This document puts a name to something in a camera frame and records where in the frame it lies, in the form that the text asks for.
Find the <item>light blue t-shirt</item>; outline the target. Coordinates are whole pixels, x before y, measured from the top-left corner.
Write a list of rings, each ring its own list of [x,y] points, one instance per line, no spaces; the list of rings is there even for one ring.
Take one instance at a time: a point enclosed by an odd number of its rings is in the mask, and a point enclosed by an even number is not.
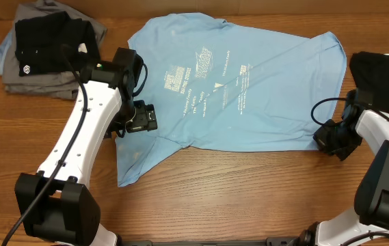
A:
[[[315,150],[347,68],[331,32],[305,38],[201,13],[152,18],[128,44],[147,65],[139,98],[155,107],[158,127],[116,139],[121,187],[189,146]]]

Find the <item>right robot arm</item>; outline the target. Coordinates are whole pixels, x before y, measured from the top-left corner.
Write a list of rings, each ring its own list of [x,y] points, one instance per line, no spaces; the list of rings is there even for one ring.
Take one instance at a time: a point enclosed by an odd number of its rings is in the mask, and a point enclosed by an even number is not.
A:
[[[362,245],[389,239],[389,114],[372,105],[372,94],[351,90],[342,120],[327,120],[314,133],[318,149],[344,161],[363,141],[375,155],[357,188],[353,208],[316,222],[291,245]]]

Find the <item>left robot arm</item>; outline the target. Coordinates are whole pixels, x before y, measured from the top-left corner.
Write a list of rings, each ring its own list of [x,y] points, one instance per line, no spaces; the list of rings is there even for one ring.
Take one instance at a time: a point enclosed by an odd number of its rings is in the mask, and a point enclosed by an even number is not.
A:
[[[122,244],[121,236],[100,222],[90,178],[105,138],[157,129],[153,105],[136,100],[148,69],[136,51],[119,48],[112,61],[91,61],[74,76],[79,93],[55,147],[35,174],[21,173],[16,181],[21,216],[4,245],[20,226],[27,235],[58,245]]]

